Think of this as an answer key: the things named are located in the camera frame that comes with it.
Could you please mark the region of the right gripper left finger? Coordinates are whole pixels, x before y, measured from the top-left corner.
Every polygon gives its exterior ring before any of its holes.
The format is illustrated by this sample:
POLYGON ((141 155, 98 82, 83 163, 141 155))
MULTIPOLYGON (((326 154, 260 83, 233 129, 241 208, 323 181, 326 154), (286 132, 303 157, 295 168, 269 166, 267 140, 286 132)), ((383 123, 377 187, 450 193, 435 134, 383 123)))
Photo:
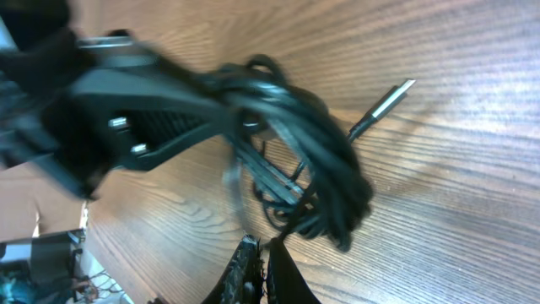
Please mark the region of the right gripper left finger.
POLYGON ((252 235, 244 235, 218 283, 202 304, 259 304, 263 281, 260 242, 252 235))

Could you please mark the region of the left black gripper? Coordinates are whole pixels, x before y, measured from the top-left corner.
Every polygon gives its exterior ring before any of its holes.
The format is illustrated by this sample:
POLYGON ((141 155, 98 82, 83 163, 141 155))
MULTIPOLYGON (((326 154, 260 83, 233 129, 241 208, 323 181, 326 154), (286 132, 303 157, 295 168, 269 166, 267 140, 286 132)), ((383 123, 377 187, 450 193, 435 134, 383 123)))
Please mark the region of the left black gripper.
POLYGON ((72 195, 92 198, 109 171, 151 171, 236 130, 230 102, 211 77, 87 72, 89 49, 130 42, 127 30, 82 46, 62 25, 10 25, 7 32, 13 47, 1 50, 1 162, 8 168, 33 162, 72 195))

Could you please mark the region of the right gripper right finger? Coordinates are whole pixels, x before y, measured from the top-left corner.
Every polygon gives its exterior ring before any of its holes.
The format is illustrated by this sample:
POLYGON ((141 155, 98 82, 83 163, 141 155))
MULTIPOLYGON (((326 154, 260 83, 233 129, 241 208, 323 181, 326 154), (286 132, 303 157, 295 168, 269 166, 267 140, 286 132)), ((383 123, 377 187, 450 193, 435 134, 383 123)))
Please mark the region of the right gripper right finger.
POLYGON ((298 270, 284 243, 273 238, 268 245, 267 301, 269 304, 321 304, 298 270))

